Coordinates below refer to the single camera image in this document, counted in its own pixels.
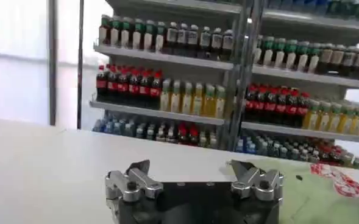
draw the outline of white table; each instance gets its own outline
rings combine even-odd
[[[233,181],[227,161],[259,158],[0,120],[0,223],[113,223],[104,191],[110,170],[150,159],[159,181]],[[359,170],[342,170],[359,181]]]

